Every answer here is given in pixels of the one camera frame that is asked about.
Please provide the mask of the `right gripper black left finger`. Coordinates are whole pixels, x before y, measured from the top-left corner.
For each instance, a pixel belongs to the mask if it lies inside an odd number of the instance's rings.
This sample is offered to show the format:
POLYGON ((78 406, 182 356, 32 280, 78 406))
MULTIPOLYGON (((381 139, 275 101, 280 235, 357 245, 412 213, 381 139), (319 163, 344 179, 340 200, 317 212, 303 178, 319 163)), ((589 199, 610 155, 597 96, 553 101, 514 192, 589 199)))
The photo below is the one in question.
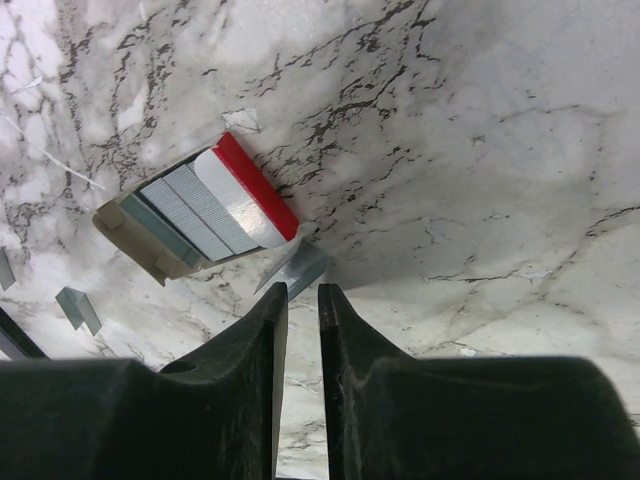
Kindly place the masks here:
POLYGON ((1 366, 5 479, 271 479, 288 292, 153 371, 131 359, 1 366))

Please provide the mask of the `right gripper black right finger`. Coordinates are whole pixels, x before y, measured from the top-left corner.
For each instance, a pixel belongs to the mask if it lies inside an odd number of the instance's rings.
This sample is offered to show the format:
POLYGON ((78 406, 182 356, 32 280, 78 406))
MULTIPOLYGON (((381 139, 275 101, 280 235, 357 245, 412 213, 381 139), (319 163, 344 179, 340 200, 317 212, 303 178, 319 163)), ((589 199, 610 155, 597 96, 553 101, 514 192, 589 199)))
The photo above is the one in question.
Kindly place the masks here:
POLYGON ((635 479, 639 441, 579 357, 412 357, 318 290, 333 479, 635 479))

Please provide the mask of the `staple strip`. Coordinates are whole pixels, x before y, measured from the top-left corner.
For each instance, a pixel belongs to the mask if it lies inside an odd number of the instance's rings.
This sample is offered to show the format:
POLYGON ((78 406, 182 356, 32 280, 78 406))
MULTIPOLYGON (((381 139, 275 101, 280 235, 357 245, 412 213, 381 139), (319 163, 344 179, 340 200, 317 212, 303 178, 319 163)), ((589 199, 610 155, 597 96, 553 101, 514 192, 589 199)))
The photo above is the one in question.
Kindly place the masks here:
POLYGON ((3 291, 8 290, 16 282, 5 248, 0 249, 0 284, 3 291))
POLYGON ((102 323, 85 292, 71 287, 62 288, 56 301, 75 330, 85 325, 92 336, 96 336, 102 323))
POLYGON ((293 300, 323 276, 330 264, 328 253, 305 239, 299 240, 264 272, 254 293, 284 283, 288 299, 293 300))

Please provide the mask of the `black stapler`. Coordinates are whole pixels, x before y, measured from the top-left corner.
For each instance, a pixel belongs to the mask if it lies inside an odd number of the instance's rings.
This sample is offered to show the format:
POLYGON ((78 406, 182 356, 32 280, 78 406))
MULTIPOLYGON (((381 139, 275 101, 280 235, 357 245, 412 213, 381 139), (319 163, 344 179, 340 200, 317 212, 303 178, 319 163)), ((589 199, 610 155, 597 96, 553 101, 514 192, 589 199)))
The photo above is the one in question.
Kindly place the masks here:
POLYGON ((1 353, 10 360, 48 359, 44 351, 0 309, 1 353))

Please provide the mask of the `staple box tray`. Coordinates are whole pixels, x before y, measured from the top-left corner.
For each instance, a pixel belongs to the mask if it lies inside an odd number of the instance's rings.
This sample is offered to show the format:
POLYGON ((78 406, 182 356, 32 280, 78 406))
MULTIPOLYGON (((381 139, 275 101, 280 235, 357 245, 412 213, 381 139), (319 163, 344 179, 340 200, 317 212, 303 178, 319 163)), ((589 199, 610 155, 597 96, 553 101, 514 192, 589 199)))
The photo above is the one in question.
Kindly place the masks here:
POLYGON ((230 131, 104 203, 92 221, 160 285, 280 247, 300 227, 230 131))

